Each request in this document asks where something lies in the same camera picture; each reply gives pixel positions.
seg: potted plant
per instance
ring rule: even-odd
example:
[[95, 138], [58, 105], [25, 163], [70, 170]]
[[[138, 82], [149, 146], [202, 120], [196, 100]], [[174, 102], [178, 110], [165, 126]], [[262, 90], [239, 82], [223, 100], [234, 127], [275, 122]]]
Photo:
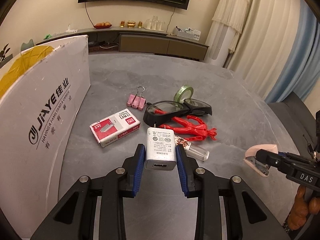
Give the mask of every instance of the potted plant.
[[13, 55], [9, 55], [6, 57], [5, 55], [8, 53], [10, 48], [7, 49], [9, 43], [4, 46], [3, 50], [0, 52], [0, 68], [2, 68], [10, 59], [13, 58]]

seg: metal screw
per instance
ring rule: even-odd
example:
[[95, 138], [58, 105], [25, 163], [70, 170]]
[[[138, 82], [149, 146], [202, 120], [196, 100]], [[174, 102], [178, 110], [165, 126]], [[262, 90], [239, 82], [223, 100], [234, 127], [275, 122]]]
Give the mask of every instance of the metal screw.
[[240, 183], [241, 182], [241, 178], [239, 176], [233, 176], [232, 177], [233, 182], [235, 183]]
[[124, 174], [125, 173], [125, 169], [124, 168], [118, 168], [118, 169], [116, 169], [116, 173], [117, 174]]
[[197, 169], [196, 169], [196, 173], [198, 173], [198, 174], [204, 174], [204, 173], [205, 173], [205, 169], [204, 169], [204, 168], [197, 168]]
[[81, 176], [80, 179], [79, 179], [79, 181], [80, 181], [80, 182], [87, 182], [88, 179], [89, 179], [88, 176]]

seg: white power adapter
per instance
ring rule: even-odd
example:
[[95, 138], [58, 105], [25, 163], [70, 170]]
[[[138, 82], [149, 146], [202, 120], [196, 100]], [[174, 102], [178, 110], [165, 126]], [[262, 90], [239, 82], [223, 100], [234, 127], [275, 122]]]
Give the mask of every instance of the white power adapter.
[[148, 128], [146, 152], [146, 169], [172, 171], [177, 164], [173, 130]]

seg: glasses lens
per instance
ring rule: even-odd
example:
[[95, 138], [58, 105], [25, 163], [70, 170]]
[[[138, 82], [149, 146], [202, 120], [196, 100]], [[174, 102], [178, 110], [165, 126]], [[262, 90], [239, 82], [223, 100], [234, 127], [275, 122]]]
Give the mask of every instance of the glasses lens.
[[166, 113], [179, 111], [183, 109], [183, 107], [184, 107], [183, 104], [180, 104], [180, 103], [176, 103], [172, 101], [164, 101], [164, 102], [159, 102], [149, 106], [147, 111], [149, 113], [154, 113], [154, 114], [166, 114]]
[[191, 105], [191, 106], [210, 107], [210, 105], [208, 105], [205, 102], [202, 102], [202, 101], [199, 101], [199, 100], [195, 100], [195, 99], [191, 99], [191, 98], [185, 99], [184, 102], [189, 104], [189, 105]]

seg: usb port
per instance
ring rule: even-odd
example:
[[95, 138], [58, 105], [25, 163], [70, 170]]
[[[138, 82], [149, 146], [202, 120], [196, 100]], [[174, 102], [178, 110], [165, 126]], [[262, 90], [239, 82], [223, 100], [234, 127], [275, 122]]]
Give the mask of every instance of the usb port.
[[155, 167], [155, 168], [166, 168], [167, 165], [163, 165], [163, 164], [153, 164], [152, 167]]

